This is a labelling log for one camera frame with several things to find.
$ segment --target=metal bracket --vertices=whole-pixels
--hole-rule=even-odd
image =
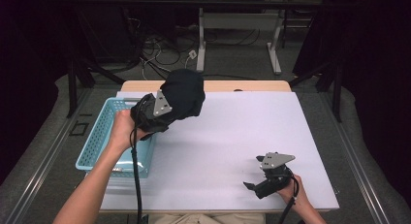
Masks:
[[[167,102],[166,97],[163,94],[163,91],[160,89],[157,91],[157,97],[155,98],[155,104],[154,104],[154,110],[153,110],[153,115],[154,116],[160,116],[162,114],[171,112],[173,107],[169,105],[169,102]]]
[[[260,168],[262,170],[274,169],[294,159],[296,159],[296,156],[294,155],[267,153],[266,157],[263,159],[263,162],[261,162]]]

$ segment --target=person's lap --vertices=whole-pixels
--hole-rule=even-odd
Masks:
[[[149,214],[148,224],[265,224],[264,213],[158,213]]]

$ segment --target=white desk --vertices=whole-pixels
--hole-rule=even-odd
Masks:
[[[263,181],[255,157],[275,151],[296,156],[287,166],[302,176],[314,207],[338,208],[296,94],[242,91],[207,92],[200,116],[176,121],[158,135],[148,178],[141,179],[142,209],[282,211],[285,204],[277,194],[259,200],[242,184]],[[111,178],[101,212],[136,210],[133,179]]]
[[[281,29],[280,18],[278,14],[216,14],[204,13],[200,8],[199,28],[200,44],[197,57],[197,71],[203,72],[206,58],[206,42],[204,40],[204,30],[207,28],[220,29],[260,29],[273,30],[272,41],[267,43],[269,59],[272,70],[275,74],[281,74],[281,68],[275,52],[278,35]]]

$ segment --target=black wire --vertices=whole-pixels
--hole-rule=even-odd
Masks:
[[[160,39],[160,40],[159,40],[158,38],[153,37],[153,38],[148,39],[148,41],[151,41],[151,42],[150,42],[151,48],[149,48],[149,47],[145,47],[145,48],[152,49],[152,52],[151,52],[151,53],[148,53],[148,52],[144,51],[144,53],[147,54],[147,55],[152,55],[155,50],[159,50],[159,51],[157,51],[157,53],[156,53],[155,56],[153,57],[153,59],[154,59],[158,64],[163,65],[163,66],[170,66],[170,65],[173,65],[173,64],[175,64],[175,63],[177,63],[177,62],[179,61],[179,59],[180,59],[180,57],[181,57],[180,51],[179,51],[177,48],[170,46],[170,45],[167,43],[167,41],[165,41],[164,39]],[[154,46],[155,44],[159,44],[159,43],[163,43],[166,47],[161,48],[161,47],[159,46],[159,47],[157,48],[156,46]],[[160,56],[161,54],[163,54],[163,53],[159,53],[159,52],[164,52],[165,49],[171,49],[172,52],[175,52],[175,53],[176,53],[176,59],[175,59],[174,61],[172,61],[172,62],[167,62],[167,63],[166,63],[166,62],[162,62],[162,61],[160,61],[160,60],[158,59],[159,56]]]
[[[208,36],[206,36],[206,34],[207,35],[212,35],[214,37],[214,39],[210,39]],[[205,29],[205,41],[207,43],[215,42],[215,41],[217,41],[217,39],[218,39],[218,35],[217,35],[217,33],[215,33],[215,31],[210,31],[210,30]]]
[[[189,37],[183,37],[183,36],[179,36],[178,38],[186,39],[186,40],[191,41],[191,45],[190,45],[189,47],[186,47],[186,48],[184,48],[184,49],[179,49],[178,52],[185,52],[185,51],[187,51],[188,49],[193,48],[193,47],[196,45],[197,41],[198,41],[198,40],[194,40],[194,39],[191,39],[191,38],[189,38]]]
[[[294,194],[293,197],[291,197],[290,201],[287,204],[287,207],[284,208],[283,213],[281,214],[280,220],[278,221],[278,224],[284,223],[284,220],[290,211],[291,207],[293,206],[294,202],[296,201],[297,196],[299,195],[300,192],[300,185],[297,179],[294,176],[290,176],[290,179],[294,181]]]
[[[136,117],[134,123],[134,129],[130,133],[130,145],[131,145],[131,156],[133,158],[133,171],[134,171],[134,182],[136,185],[136,194],[137,194],[137,223],[142,223],[142,189],[140,187],[140,177],[139,177],[139,166],[138,166],[138,158],[137,158],[137,129],[140,125],[137,123],[138,116],[140,114],[140,110],[142,108],[142,104],[145,102],[143,98],[140,101],[139,106],[136,108]]]
[[[161,67],[157,66],[156,64],[152,63],[151,61],[148,61],[147,58],[146,58],[145,56],[143,56],[143,55],[141,56],[141,59],[144,60],[144,61],[146,62],[146,64],[148,64],[148,66],[150,66],[151,69],[153,69],[153,71],[154,71],[155,73],[157,73],[157,75],[158,75],[159,77],[161,77],[163,80],[166,79],[166,77],[165,77],[164,75],[161,75],[159,71],[162,71],[163,73],[168,74],[168,73],[170,72],[169,70],[164,69],[164,68],[161,68]]]
[[[213,46],[249,46],[254,44],[255,42],[257,42],[257,40],[260,37],[260,29],[258,29],[258,33],[257,33],[257,37],[251,42],[251,43],[247,43],[247,44],[242,44],[245,40],[247,40],[254,32],[256,31],[256,29],[252,30],[246,37],[244,37],[241,41],[234,43],[234,44],[226,44],[226,43],[215,43],[216,40],[214,41],[206,41],[209,45],[213,45]]]
[[[129,70],[133,69],[134,67],[136,67],[137,65],[139,65],[139,63],[140,63],[139,61],[132,61],[127,66],[125,66],[123,68],[106,69],[106,70],[110,71],[112,74],[117,74],[117,73],[120,73],[120,72],[129,71]]]
[[[144,43],[144,46],[142,47],[142,52],[145,53],[145,54],[147,54],[147,55],[152,55],[152,54],[154,53],[154,50],[157,49],[157,48],[155,48],[155,46],[154,46],[155,43],[154,43],[154,42],[151,42],[151,40],[152,40],[152,39],[147,39],[147,40],[145,41],[145,43]],[[146,52],[146,51],[144,51],[146,48],[151,49],[151,52]]]

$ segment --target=blue plastic basket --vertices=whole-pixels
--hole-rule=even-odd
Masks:
[[[126,104],[123,98],[109,98],[105,102],[76,162],[77,169],[87,173],[91,171],[109,141],[115,113],[117,111],[131,109],[132,107],[133,106]],[[148,140],[139,141],[137,143],[139,177],[148,177],[148,170],[151,163],[155,139],[156,135],[154,134]],[[111,176],[134,176],[131,150],[126,150],[121,155],[111,173]]]

